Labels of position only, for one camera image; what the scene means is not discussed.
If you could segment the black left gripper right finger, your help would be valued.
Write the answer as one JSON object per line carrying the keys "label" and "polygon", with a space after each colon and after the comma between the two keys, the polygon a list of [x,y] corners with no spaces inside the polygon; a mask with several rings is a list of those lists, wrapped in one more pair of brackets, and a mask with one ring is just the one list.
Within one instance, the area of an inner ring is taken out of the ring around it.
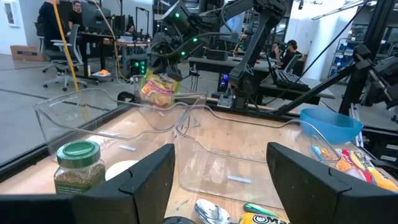
{"label": "black left gripper right finger", "polygon": [[277,142],[268,143],[266,159],[291,224],[398,224],[398,193]]}

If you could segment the green lid spice jar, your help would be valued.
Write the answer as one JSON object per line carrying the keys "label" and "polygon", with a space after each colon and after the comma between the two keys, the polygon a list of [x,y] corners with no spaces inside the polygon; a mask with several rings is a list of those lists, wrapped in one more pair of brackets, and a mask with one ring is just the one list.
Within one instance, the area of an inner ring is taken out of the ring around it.
{"label": "green lid spice jar", "polygon": [[57,150],[56,157],[53,180],[57,194],[82,194],[105,181],[100,145],[94,141],[69,142]]}

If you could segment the white lid spice jar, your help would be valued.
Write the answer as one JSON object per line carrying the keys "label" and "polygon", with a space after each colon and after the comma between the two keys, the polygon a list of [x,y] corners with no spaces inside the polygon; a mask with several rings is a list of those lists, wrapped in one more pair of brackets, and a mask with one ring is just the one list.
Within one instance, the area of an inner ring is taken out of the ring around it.
{"label": "white lid spice jar", "polygon": [[121,161],[113,164],[110,166],[106,172],[105,172],[105,180],[108,181],[112,179],[113,177],[116,177],[120,173],[124,172],[125,170],[128,170],[131,166],[134,164],[138,163],[138,161],[135,160],[127,160],[127,161]]}

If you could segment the red yellow blue snack packet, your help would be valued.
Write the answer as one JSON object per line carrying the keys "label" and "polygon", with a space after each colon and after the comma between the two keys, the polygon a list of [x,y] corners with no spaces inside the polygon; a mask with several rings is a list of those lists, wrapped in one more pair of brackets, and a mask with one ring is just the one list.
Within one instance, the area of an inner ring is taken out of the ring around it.
{"label": "red yellow blue snack packet", "polygon": [[398,193],[398,186],[378,171],[371,163],[370,158],[359,150],[335,149],[332,151],[324,147],[312,146],[310,153],[315,160],[336,170],[361,179],[369,184],[374,184]]}

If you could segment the yellow black lettered packet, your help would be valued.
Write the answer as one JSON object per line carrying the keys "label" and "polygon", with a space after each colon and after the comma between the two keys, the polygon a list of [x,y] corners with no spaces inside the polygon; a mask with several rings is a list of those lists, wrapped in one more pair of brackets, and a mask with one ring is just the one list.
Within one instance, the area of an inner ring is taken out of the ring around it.
{"label": "yellow black lettered packet", "polygon": [[290,224],[290,222],[267,215],[245,213],[240,217],[238,224]]}

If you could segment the green iridescent spoon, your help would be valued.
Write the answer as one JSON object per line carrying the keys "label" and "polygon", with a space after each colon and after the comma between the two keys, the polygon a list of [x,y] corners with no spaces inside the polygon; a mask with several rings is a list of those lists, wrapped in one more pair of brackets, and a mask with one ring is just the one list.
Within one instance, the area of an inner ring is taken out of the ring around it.
{"label": "green iridescent spoon", "polygon": [[258,205],[255,205],[253,203],[245,203],[243,205],[243,210],[246,212],[251,212],[251,213],[256,213],[256,214],[260,214],[260,215],[267,215],[270,217],[275,217],[275,218],[279,218],[278,214],[276,213],[272,213],[268,210],[266,210],[265,208],[262,208]]}

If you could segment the black computer green lights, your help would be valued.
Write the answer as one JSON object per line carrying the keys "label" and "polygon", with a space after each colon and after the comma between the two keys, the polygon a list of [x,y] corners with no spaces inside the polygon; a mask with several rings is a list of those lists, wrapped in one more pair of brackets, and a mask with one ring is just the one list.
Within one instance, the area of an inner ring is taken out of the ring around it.
{"label": "black computer green lights", "polygon": [[145,75],[147,73],[147,57],[130,59],[128,69],[130,76]]}

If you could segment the wooden top desk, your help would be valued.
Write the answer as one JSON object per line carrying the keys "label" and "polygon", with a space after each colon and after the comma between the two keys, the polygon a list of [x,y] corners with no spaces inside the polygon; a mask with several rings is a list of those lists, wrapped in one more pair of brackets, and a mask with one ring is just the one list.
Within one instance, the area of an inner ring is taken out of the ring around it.
{"label": "wooden top desk", "polygon": [[[116,60],[116,68],[111,72],[111,79],[114,77],[121,77],[123,80],[127,80],[132,77],[129,74],[128,63],[132,58],[147,57],[148,61],[148,49],[150,43],[148,41],[133,41],[133,42],[123,42],[121,39],[115,39],[111,35],[104,34],[94,34],[91,32],[78,32],[77,37],[84,44],[91,49],[93,44],[98,48],[100,61],[100,70],[106,70],[106,57],[112,57]],[[86,54],[86,59],[83,59],[84,75],[83,78],[94,80],[91,74],[98,72],[96,70],[91,70],[88,64],[88,59],[90,54]]]}

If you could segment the dark work table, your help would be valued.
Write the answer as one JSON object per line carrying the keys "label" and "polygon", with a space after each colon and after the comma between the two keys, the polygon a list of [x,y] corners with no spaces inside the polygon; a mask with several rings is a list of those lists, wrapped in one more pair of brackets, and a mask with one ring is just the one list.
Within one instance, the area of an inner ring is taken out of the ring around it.
{"label": "dark work table", "polygon": [[[227,60],[212,60],[206,57],[189,57],[188,62],[191,67],[199,71],[228,73],[237,66],[243,57],[229,56]],[[253,66],[254,74],[269,73],[269,64],[265,60],[259,60]]]}

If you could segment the blue plastic bowl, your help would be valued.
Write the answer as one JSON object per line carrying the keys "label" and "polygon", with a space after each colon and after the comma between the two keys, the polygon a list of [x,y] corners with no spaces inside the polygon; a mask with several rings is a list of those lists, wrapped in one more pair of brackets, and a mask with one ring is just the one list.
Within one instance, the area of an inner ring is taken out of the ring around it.
{"label": "blue plastic bowl", "polygon": [[352,141],[364,126],[357,119],[321,108],[302,109],[300,120],[315,127],[330,144]]}

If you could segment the black monitor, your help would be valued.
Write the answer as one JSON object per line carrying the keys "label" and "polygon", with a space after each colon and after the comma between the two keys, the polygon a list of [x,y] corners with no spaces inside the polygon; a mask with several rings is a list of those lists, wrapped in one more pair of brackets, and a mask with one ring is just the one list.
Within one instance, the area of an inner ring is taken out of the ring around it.
{"label": "black monitor", "polygon": [[97,8],[94,4],[88,2],[81,3],[81,14],[83,26],[90,29],[105,30],[108,29],[106,21],[111,18],[109,9]]}

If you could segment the grey desk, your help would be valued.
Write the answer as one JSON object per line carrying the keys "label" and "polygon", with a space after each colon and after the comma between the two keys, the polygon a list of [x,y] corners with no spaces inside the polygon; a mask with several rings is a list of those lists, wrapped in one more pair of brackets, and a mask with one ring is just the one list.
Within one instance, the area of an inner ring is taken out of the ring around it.
{"label": "grey desk", "polygon": [[[311,78],[302,78],[301,81],[306,83],[310,88],[315,88],[317,85],[321,84],[319,80],[314,80]],[[273,80],[271,77],[265,78],[259,86],[259,94],[266,97],[275,98],[284,91],[285,91],[284,88],[278,87],[275,84],[273,84]],[[281,97],[279,97],[279,99],[293,101],[299,96],[303,95],[304,93],[305,93],[304,91],[290,89],[286,93],[284,93]],[[305,101],[305,103],[318,105],[322,98],[334,100],[336,96],[329,89],[325,89],[320,93],[318,93],[317,95]]]}

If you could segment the black keyboard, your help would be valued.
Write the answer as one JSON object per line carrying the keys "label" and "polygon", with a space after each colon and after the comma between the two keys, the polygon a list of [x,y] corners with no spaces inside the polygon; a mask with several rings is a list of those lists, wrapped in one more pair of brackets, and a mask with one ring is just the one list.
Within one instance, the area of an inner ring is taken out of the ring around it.
{"label": "black keyboard", "polygon": [[281,88],[290,88],[297,91],[309,91],[310,87],[301,81],[300,77],[289,74],[285,70],[276,70],[274,72],[274,83]]}

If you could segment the cardboard box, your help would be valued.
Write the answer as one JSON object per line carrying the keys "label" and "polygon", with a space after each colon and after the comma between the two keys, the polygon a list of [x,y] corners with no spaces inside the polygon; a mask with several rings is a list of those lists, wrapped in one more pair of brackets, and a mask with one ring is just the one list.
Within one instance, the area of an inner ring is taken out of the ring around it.
{"label": "cardboard box", "polygon": [[10,50],[13,60],[33,61],[33,62],[46,61],[46,56],[39,50],[38,47],[11,45]]}

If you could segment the white wall cabinet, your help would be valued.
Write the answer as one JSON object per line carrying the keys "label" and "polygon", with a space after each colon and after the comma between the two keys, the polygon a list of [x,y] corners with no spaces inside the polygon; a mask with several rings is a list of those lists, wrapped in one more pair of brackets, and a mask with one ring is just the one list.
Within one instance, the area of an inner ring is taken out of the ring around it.
{"label": "white wall cabinet", "polygon": [[18,19],[18,8],[16,0],[2,0],[7,24],[10,27],[20,27]]}

